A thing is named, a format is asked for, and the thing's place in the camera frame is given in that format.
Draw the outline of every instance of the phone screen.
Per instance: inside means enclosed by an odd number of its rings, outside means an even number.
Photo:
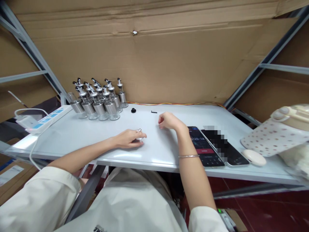
[[[230,165],[248,165],[249,161],[243,157],[217,130],[201,130],[206,138],[214,145],[220,156]]]
[[[193,145],[200,155],[203,166],[205,167],[221,167],[225,166],[224,162],[219,157],[217,151],[215,151],[209,144],[207,139],[202,135],[197,127],[188,127]]]

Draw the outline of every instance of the power strip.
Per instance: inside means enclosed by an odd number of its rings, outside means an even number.
[[[70,105],[63,105],[58,109],[56,109],[54,112],[50,113],[49,115],[39,120],[39,123],[35,125],[33,128],[26,129],[26,131],[30,134],[41,134],[43,131],[45,131],[47,127],[54,124],[56,121],[58,121],[68,112],[70,112],[72,109],[73,108]]]

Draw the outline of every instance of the silver bracelet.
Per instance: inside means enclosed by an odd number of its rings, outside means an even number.
[[[178,156],[178,158],[189,158],[189,157],[199,157],[200,155],[191,155],[191,156]]]

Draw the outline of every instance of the white computer mouse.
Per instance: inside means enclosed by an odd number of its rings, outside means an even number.
[[[256,151],[246,149],[243,150],[242,154],[254,165],[264,166],[266,164],[266,159]]]

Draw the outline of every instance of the white shirt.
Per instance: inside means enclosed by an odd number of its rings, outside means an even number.
[[[115,168],[91,207],[63,225],[80,190],[70,173],[45,167],[0,207],[0,231],[188,231],[157,172]],[[226,232],[210,207],[191,211],[190,232]]]

